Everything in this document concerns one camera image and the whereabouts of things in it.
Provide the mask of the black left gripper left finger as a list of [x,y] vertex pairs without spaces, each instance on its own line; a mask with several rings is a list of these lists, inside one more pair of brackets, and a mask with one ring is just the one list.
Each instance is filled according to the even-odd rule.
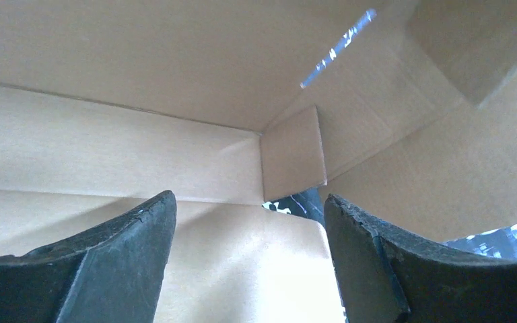
[[176,215],[165,190],[74,236],[0,256],[0,322],[153,322]]

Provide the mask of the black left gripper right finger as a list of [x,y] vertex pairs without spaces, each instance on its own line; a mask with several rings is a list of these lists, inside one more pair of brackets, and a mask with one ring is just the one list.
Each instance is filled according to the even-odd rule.
[[517,322],[517,261],[445,246],[337,194],[324,218],[350,322]]

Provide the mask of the brown cardboard box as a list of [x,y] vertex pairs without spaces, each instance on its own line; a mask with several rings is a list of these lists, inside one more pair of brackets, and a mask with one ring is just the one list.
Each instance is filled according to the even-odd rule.
[[330,194],[517,261],[517,1],[0,1],[0,256],[165,190],[153,322],[350,322]]

